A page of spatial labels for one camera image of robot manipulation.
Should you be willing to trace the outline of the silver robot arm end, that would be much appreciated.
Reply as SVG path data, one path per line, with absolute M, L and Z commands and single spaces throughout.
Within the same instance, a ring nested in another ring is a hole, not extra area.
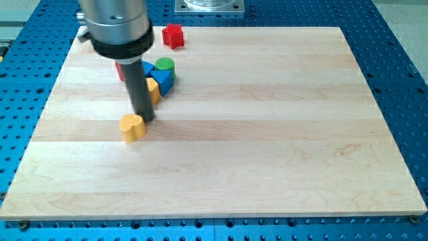
M 132 64 L 154 42 L 145 0 L 79 0 L 79 22 L 86 26 L 78 34 L 91 41 L 94 50 L 120 64 Z

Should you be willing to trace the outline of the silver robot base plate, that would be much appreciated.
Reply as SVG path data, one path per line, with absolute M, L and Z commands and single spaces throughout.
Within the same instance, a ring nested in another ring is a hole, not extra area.
M 176 0 L 177 14 L 244 13 L 244 0 Z

